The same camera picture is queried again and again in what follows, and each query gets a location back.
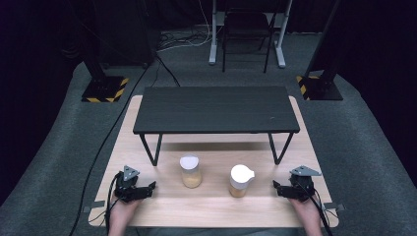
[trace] table leg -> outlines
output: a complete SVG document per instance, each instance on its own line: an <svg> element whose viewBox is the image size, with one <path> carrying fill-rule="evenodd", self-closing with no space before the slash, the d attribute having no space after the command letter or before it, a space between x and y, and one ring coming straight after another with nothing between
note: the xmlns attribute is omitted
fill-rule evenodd
<svg viewBox="0 0 417 236"><path fill-rule="evenodd" d="M294 135L294 133L289 134L288 139L285 142L285 145L284 145L284 148L282 149L281 154L279 155L279 157L277 157L276 156L276 150L275 150L275 144L274 144L273 138L272 138L272 134L268 133L270 149L272 149L273 161L275 162L275 165L277 165L281 162L282 158L285 155L286 150L288 149L289 143L291 142L291 139L292 139L293 135Z"/></svg>
<svg viewBox="0 0 417 236"><path fill-rule="evenodd" d="M211 20L211 48L209 51L208 63L215 64L217 54L217 6L216 0L212 0L212 20Z"/></svg>
<svg viewBox="0 0 417 236"><path fill-rule="evenodd" d="M145 134L139 134L139 136L141 137L142 143L144 144L145 150L147 151L150 163L152 163L153 166L157 166L157 160L159 158L159 151L160 151L160 144L162 143L162 134L159 134L159 138L157 140L155 158L153 158L152 153L150 153L147 140L145 139Z"/></svg>
<svg viewBox="0 0 417 236"><path fill-rule="evenodd" d="M287 6L285 8L284 15L282 17L282 24L281 24L281 31L279 33L279 39L278 41L274 42L275 45L275 52L276 57L278 58L278 66L279 68L285 68L285 59L284 54L282 53L282 40L284 39L285 31L286 31L286 25L288 23L289 18L289 11L291 9L292 0L289 0L287 3Z"/></svg>

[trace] cable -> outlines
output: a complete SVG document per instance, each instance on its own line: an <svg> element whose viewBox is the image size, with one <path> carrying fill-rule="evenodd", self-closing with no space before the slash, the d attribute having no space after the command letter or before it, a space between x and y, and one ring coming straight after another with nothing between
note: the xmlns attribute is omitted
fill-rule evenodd
<svg viewBox="0 0 417 236"><path fill-rule="evenodd" d="M117 173L117 174L114 176L113 180L111 181L110 188L109 188L109 190L108 190L108 195L107 195L107 204L106 204L105 216L104 216L104 219L105 219L105 228L106 228L106 230L107 230L107 234L108 234L108 231L110 230L110 213L111 213L111 209L113 208L113 206L114 206L114 205L116 205L117 201L119 201L119 199L117 199L116 203L114 203L114 204L110 207L111 191L112 191L112 189L113 189L114 181L116 181L116 180L117 180L117 178L119 178L119 176L120 176L120 173Z"/></svg>
<svg viewBox="0 0 417 236"><path fill-rule="evenodd" d="M203 10L203 6L202 6L202 1L201 1L201 0L199 0L199 4L200 4L200 10L202 11L203 17L205 18L205 22L206 22L205 26L207 26L207 29L208 29L206 39L205 39L203 42L201 42L201 43L197 43L197 44L194 44L191 40L186 39L186 40L184 40L183 42L187 42L187 43L189 43L189 45L171 46L171 47L168 47L168 48L162 48L162 49L159 49L159 50L157 50L157 52L161 52L161 51L165 51L165 50L168 50L168 49L173 49L173 48L177 48L177 47L184 47L184 46L201 46L201 45L203 45L203 44L205 44L205 43L207 43L207 42L209 42L209 41L211 41L211 40L212 40L212 37L211 37L211 38L209 38L209 35L210 35L210 31L209 31L209 22L208 22L208 19L207 19L207 17L206 17L206 14L205 14L205 12L204 12L204 10Z"/></svg>
<svg viewBox="0 0 417 236"><path fill-rule="evenodd" d="M172 33L172 32L168 33L167 32L167 33L163 33L161 35L161 41L160 41L160 43L159 43L159 45L157 47L158 49L156 51L157 52L161 52L161 51L165 51L165 50L168 50L168 49L177 48L177 47L183 47L183 46L201 46L204 43L210 41L209 35L207 33L205 33L205 32L196 32L196 33L193 33L191 35L184 36L184 37L179 37L179 38L176 38L174 36L174 34L184 34L184 32L176 32L176 33ZM193 41L199 40L202 37L205 38L204 42L201 42L199 44L194 44L193 43ZM171 45L176 44L176 43L188 43L188 45L171 46Z"/></svg>
<svg viewBox="0 0 417 236"><path fill-rule="evenodd" d="M325 214L323 213L323 209L322 209L322 206L319 206L318 204L317 204L317 202L310 196L310 194L309 194L309 192L306 190L306 189L304 189L304 187L303 186L301 186L300 185L300 183L298 183L298 181L295 181L297 184L298 184L298 186L300 186L300 188L301 189L303 189L304 190L304 192L306 192L306 194L307 194L307 196L309 197L309 199L313 202L313 204L316 206L316 208L317 208L317 210L319 211L319 215L320 215L320 218L322 219L322 222L323 222L323 225L325 226L325 230L326 230L326 232L328 233L328 235L329 236L332 236L333 234L331 233L331 231L330 231L330 228L329 228L329 226L328 226L328 222L326 221L326 218L325 218Z"/></svg>
<svg viewBox="0 0 417 236"><path fill-rule="evenodd" d="M323 204L322 204L322 199L320 198L320 194L316 189L314 191L316 192L317 197L319 198L320 207L323 209ZM328 220L328 215L326 213L325 213L325 217L326 217L326 220L328 221L328 226L330 226L330 220Z"/></svg>
<svg viewBox="0 0 417 236"><path fill-rule="evenodd" d="M162 64L162 66L165 68L165 70L172 76L172 79L174 79L174 82L177 85L177 87L181 87L177 81L177 78L175 78L174 74L172 74L172 72L165 66L165 63L163 63L162 59L160 59L158 55L156 55L155 57L156 57L156 60L159 61Z"/></svg>
<svg viewBox="0 0 417 236"><path fill-rule="evenodd" d="M105 213L105 211L103 211L101 214L99 214L96 218L94 218L94 219L92 219L92 220L89 220L89 223L91 223L91 222L93 222L93 221L95 221L95 220L97 220L98 218L100 218L103 214Z"/></svg>
<svg viewBox="0 0 417 236"><path fill-rule="evenodd" d="M119 199L117 199L116 200L116 202L114 202L114 204L112 204L111 205L111 207L110 207L110 211L113 209L113 207L117 204L117 202L119 202ZM104 223L104 221L105 221L105 216L103 217L103 220L101 220L101 223L100 223L100 225L98 225L99 227L101 227L101 225L103 225L103 223Z"/></svg>
<svg viewBox="0 0 417 236"><path fill-rule="evenodd" d="M136 229L136 234L137 234L138 236L141 236L141 233L139 233L139 229L138 229L137 227L135 227L135 229Z"/></svg>
<svg viewBox="0 0 417 236"><path fill-rule="evenodd" d="M148 68L146 68L146 69L144 70L144 72L141 74L141 76L139 77L138 81L135 83L135 86L132 88L132 90L131 90L131 92L130 92L130 94L129 94L129 97L131 97L131 96L132 96L133 91L135 90L136 86L137 86L137 85L138 85L138 83L141 81L141 79L144 77L144 75L145 75L145 73L147 72L147 70L148 70ZM95 155L94 160L92 161L91 167L89 168L89 173L88 173L88 175L87 175L86 181L85 181L84 186L83 186L83 191L82 191L82 194L81 194L81 200L80 200L80 205L79 205L79 208L78 208L77 217L76 217L76 220L75 220L75 222L74 222L73 228L71 229L71 232L70 232L70 234L69 234L70 236L71 236L71 235L73 235L73 233L74 233L74 231L75 231L75 229L76 229L76 227L77 227L78 221L79 221L79 219L80 219L81 209L82 209L82 207L83 207L84 194L86 193L87 183L89 182L89 177L90 177L90 175L91 175L92 168L95 166L95 163L97 162L98 156L99 156L99 154L101 153L101 150L102 150L102 148L104 147L104 144L106 143L106 141L107 141L107 140L108 140L108 138L110 137L110 134L111 134L111 132L113 131L114 127L116 127L116 124L117 124L117 122L119 121L120 117L122 116L122 114L123 114L124 110L126 109L126 107L127 107L128 103L129 103L129 99L128 99L128 101L126 101L125 105L123 106L122 111L120 112L120 114L119 114L119 116L117 117L116 121L114 122L113 126L110 128L109 132L107 133L106 137L104 138L103 142L101 143L100 148L98 149L97 154Z"/></svg>
<svg viewBox="0 0 417 236"><path fill-rule="evenodd" d="M159 67L160 67L160 62L159 62L159 64L157 65L155 79L153 80L152 85L150 85L151 87L153 87L153 86L155 85L156 81L157 81L157 73L159 72Z"/></svg>
<svg viewBox="0 0 417 236"><path fill-rule="evenodd" d="M335 213L331 212L330 210L326 209L326 212L328 212L328 213L332 214L334 217L338 218L338 216Z"/></svg>

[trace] light stand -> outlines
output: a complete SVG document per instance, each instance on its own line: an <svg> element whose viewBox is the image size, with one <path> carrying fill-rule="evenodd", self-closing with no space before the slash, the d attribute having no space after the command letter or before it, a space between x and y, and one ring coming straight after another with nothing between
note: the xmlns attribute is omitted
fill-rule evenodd
<svg viewBox="0 0 417 236"><path fill-rule="evenodd" d="M92 50L91 43L86 38L82 25L69 0L64 0L69 13L69 20L73 23L76 39L79 41L79 48L83 60L91 75L91 81L82 96L82 101L87 102L114 102L121 97L125 85L129 79L124 77L107 77L104 75Z"/></svg>
<svg viewBox="0 0 417 236"><path fill-rule="evenodd" d="M313 58L310 62L310 65L303 77L298 76L297 82L300 87L301 93L303 94L304 99L306 100L343 100L340 92L338 91L333 80L337 74L339 65L341 64L345 54L347 53L347 46L345 44L349 43L348 39L350 37L345 37L339 46L339 50L335 52L335 56L331 61L330 65L325 68L322 75L319 77L311 77L310 72L316 63L319 51L323 45L325 36L328 34L328 28L333 20L334 14L338 8L340 0L336 0L334 3L328 21L326 23L323 35L319 41L319 44L316 48L316 51L313 55Z"/></svg>

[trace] jar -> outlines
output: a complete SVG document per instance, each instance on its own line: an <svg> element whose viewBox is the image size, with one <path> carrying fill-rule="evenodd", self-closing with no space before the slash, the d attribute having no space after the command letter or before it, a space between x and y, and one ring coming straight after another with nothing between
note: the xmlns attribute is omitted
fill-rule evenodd
<svg viewBox="0 0 417 236"><path fill-rule="evenodd" d="M190 189L202 183L202 173L199 168L199 158L194 155L185 155L180 159L181 175L184 185Z"/></svg>
<svg viewBox="0 0 417 236"><path fill-rule="evenodd" d="M246 189L254 177L255 172L249 169L246 165L235 165L230 172L230 194L235 198L244 197Z"/></svg>

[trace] stand base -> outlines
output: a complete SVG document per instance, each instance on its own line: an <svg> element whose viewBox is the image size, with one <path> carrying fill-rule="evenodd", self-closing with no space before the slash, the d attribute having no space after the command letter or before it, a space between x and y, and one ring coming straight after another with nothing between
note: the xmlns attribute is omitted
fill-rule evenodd
<svg viewBox="0 0 417 236"><path fill-rule="evenodd" d="M334 83L322 89L323 80L320 80L320 77L297 76L297 82L305 100L343 100Z"/></svg>
<svg viewBox="0 0 417 236"><path fill-rule="evenodd" d="M115 102L120 99L129 79L123 77L105 77L103 85L91 81L83 93L82 101Z"/></svg>

